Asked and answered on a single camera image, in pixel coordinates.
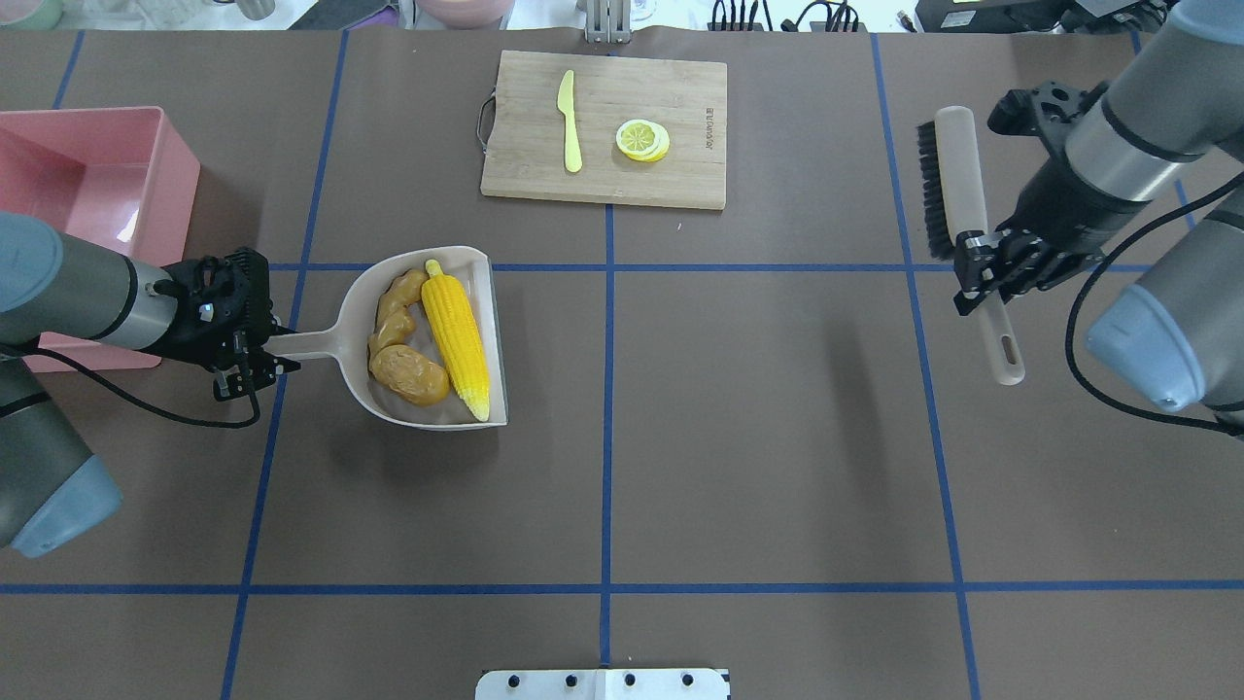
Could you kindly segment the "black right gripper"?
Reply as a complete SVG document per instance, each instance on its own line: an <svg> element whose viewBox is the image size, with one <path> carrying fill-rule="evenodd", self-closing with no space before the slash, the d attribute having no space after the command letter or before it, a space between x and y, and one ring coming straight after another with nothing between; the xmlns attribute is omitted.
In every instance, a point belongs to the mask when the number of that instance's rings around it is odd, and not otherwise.
<svg viewBox="0 0 1244 700"><path fill-rule="evenodd" d="M1146 201L1115 196L1090 185L1071 165L1070 136L1097 106L1108 85L1084 91L1042 83L1003 96L986 128L1004 136L1040 139L1047 159L1023 187L1013 216L996 231L960 231L952 267L958 279L955 311L973 315L989 298L1008 305L1033 288L1047 291L1103 259L1101 247L1128 225Z"/></svg>

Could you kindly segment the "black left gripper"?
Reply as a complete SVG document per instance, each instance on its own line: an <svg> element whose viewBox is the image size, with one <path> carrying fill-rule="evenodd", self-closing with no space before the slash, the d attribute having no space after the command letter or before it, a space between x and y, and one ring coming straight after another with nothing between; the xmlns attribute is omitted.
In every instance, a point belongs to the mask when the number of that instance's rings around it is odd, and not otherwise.
<svg viewBox="0 0 1244 700"><path fill-rule="evenodd" d="M156 282L156 292L174 298L175 310L156 341L156 356L214 371L215 402L248 398L301 368L270 353L240 363L245 349L258 349L277 332L262 252L239 247L229 256L187 259L162 270L169 279Z"/></svg>

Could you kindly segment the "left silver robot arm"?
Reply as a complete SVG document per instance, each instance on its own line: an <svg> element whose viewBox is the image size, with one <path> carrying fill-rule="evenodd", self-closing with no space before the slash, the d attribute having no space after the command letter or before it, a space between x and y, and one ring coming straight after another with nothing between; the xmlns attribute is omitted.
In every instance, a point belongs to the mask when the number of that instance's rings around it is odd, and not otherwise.
<svg viewBox="0 0 1244 700"><path fill-rule="evenodd" d="M44 384L41 362L76 373L121 402L173 424L240 430L262 417L259 390L299 371L267 341L289 333L274 315L262 252L164 266L4 213L2 252L2 545L37 560L85 535L121 506L108 466ZM243 399L240 420L180 415L133 395L66 349L63 334L208 371L216 402Z"/></svg>

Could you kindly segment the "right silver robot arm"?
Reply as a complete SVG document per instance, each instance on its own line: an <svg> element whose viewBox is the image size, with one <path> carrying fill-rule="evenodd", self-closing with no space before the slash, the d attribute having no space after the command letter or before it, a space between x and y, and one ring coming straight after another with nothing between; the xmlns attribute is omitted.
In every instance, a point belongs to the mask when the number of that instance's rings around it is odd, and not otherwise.
<svg viewBox="0 0 1244 700"><path fill-rule="evenodd" d="M1031 136L1046 160L1014 213L991 225L984 208L970 109L942 108L916 131L934 259L948 261L958 315L986 313L991 363L1023 379L1005 306L1085 274L1064 332L1077 384L1127 415L1242 438L1242 177L1105 244L1208 152L1242 157L1242 4L1178 1L1164 26L1117 80L1084 91L1042 83L1003 96L991 132ZM1157 228L1203 211L1195 226L1093 320L1093 359L1149 403L1132 407L1080 371L1076 333L1093 283Z"/></svg>

